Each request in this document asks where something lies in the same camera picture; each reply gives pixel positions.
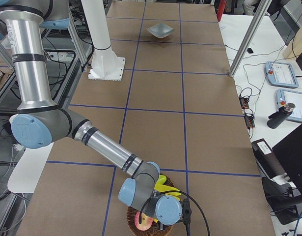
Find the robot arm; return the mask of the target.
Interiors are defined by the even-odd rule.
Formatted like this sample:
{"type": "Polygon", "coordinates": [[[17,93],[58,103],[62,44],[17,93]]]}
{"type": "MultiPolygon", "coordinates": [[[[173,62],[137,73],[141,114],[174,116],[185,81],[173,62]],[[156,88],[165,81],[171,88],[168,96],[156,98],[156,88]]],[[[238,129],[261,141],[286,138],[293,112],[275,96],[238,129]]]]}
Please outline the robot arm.
{"type": "Polygon", "coordinates": [[[175,197],[156,192],[160,176],[156,163],[144,162],[104,135],[90,120],[60,108],[52,99],[40,28],[68,28],[68,1],[0,0],[0,20],[6,24],[21,95],[18,113],[11,120],[16,140],[30,149],[65,137],[81,141],[129,175],[118,195],[121,202],[164,225],[177,223],[182,206],[175,197]]]}

